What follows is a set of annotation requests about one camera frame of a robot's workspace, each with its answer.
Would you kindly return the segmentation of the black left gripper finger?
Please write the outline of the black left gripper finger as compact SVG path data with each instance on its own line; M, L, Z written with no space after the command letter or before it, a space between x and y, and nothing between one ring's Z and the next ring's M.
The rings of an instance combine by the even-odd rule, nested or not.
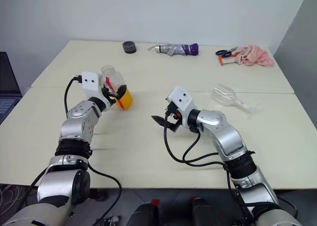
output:
M116 92L116 98L121 99L125 95L126 91L127 91L127 85L119 86L119 88Z

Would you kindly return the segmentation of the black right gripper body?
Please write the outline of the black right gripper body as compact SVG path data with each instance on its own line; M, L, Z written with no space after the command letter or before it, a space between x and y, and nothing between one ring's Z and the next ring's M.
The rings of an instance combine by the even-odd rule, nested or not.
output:
M172 132L176 132L179 126L182 125L182 115L178 110L178 107L175 103L169 103L167 106L165 117L164 117L164 126Z

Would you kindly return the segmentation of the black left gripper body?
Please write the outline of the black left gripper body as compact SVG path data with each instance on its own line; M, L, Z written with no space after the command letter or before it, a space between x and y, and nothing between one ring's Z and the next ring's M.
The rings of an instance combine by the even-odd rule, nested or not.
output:
M106 86L101 89L103 96L109 101L111 105L116 103L118 94L116 92L111 92Z

